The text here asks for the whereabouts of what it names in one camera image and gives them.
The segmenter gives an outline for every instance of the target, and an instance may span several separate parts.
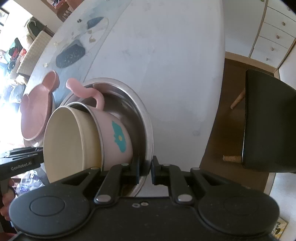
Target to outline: wooden chair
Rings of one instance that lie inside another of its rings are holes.
[[[72,11],[74,11],[82,2],[83,0],[67,0],[67,3]]]
[[[72,11],[69,5],[66,2],[64,2],[57,10],[57,17],[64,22],[70,16],[71,13]]]
[[[233,108],[236,107],[237,104],[240,103],[245,98],[245,96],[246,96],[246,88],[243,89],[243,91],[239,94],[239,96],[231,104],[230,109],[233,110]]]
[[[277,78],[247,70],[244,142],[241,156],[224,161],[262,172],[296,171],[296,90]]]

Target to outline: white tabletop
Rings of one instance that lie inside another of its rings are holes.
[[[95,17],[104,17],[100,28],[87,32],[87,21]],[[56,56],[77,38],[85,56],[57,68]],[[25,92],[51,69],[60,76],[57,105],[69,93],[69,77],[120,80],[150,114],[159,162],[188,171],[201,162],[217,112],[224,42],[220,0],[85,0],[46,47]],[[153,195],[151,186],[144,185],[141,195]]]

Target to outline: mug handle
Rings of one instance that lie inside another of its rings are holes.
[[[95,88],[85,88],[83,85],[75,78],[69,78],[66,82],[66,87],[73,92],[79,98],[89,98],[93,97],[96,100],[96,108],[103,110],[105,105],[104,96],[101,92]]]

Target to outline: pink mug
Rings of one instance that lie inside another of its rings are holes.
[[[110,170],[117,164],[130,163],[133,157],[133,148],[129,134],[121,121],[112,114],[103,111],[104,96],[94,88],[85,88],[75,78],[68,79],[66,87],[80,98],[93,97],[96,107],[82,103],[90,114],[96,118],[102,149],[102,170]]]

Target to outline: wooden chair leg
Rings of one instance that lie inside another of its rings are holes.
[[[233,110],[233,108],[236,107],[237,104],[240,103],[245,96],[246,96],[246,88],[243,89],[243,91],[239,94],[239,96],[231,104],[230,109]]]
[[[223,161],[242,163],[241,156],[223,156]]]

